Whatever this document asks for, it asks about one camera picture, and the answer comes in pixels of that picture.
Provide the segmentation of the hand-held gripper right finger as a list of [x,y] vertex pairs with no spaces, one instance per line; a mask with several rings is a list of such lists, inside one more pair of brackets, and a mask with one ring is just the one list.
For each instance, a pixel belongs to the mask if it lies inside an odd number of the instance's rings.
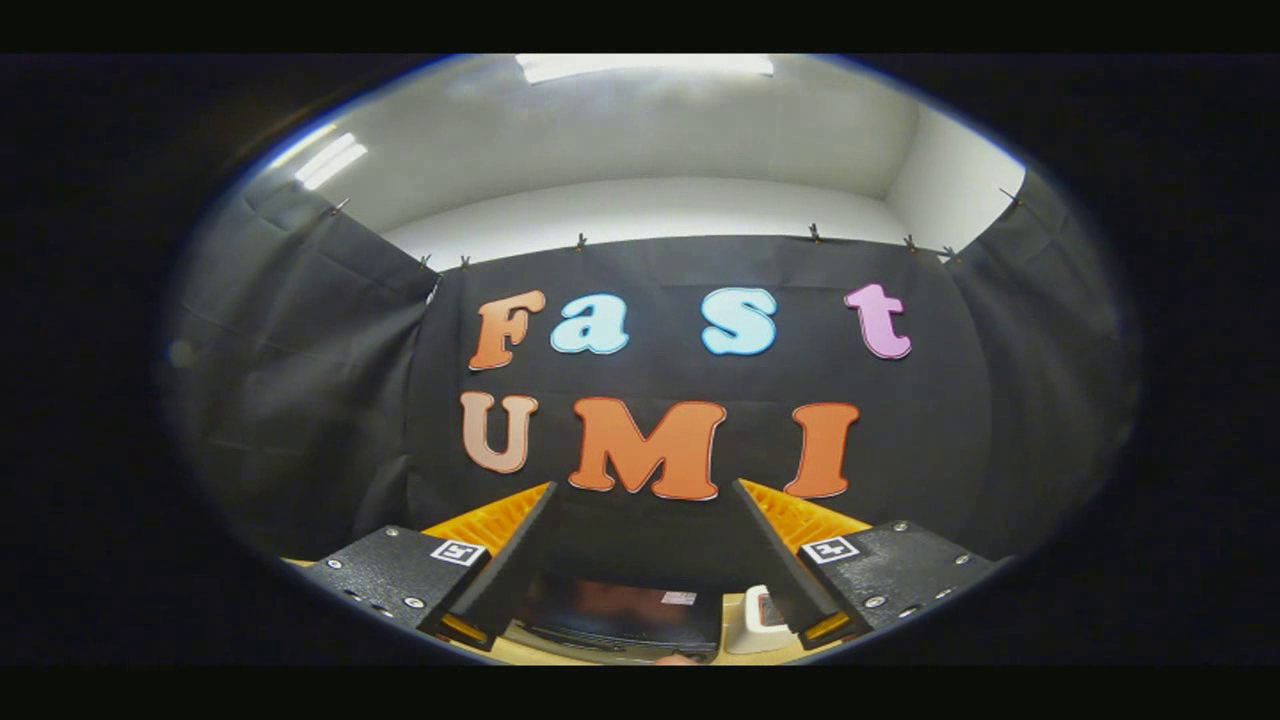
[[805,651],[923,616],[1011,564],[918,521],[869,524],[746,479],[733,492],[765,552],[759,582]]

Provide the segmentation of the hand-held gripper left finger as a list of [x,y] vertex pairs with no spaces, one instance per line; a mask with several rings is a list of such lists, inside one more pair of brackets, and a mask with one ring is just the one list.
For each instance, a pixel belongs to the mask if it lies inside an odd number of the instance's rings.
[[406,630],[489,651],[559,523],[561,491],[549,482],[426,530],[383,527],[298,570],[340,602]]

